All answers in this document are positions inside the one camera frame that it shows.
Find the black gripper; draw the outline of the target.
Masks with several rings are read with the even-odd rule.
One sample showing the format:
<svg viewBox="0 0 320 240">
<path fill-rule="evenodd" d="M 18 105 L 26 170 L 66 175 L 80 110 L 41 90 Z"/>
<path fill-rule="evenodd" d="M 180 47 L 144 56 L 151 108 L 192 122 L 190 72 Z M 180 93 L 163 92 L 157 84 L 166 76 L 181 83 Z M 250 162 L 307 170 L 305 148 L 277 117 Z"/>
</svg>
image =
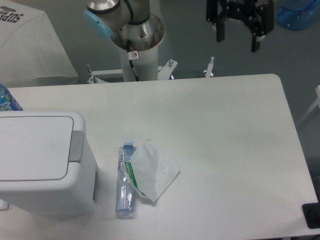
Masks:
<svg viewBox="0 0 320 240">
<path fill-rule="evenodd" d="M 225 39 L 225 20 L 242 22 L 251 32 L 251 52 L 260 49 L 261 38 L 274 29 L 274 2 L 272 0 L 208 0 L 206 20 L 212 22 L 216 41 Z"/>
</svg>

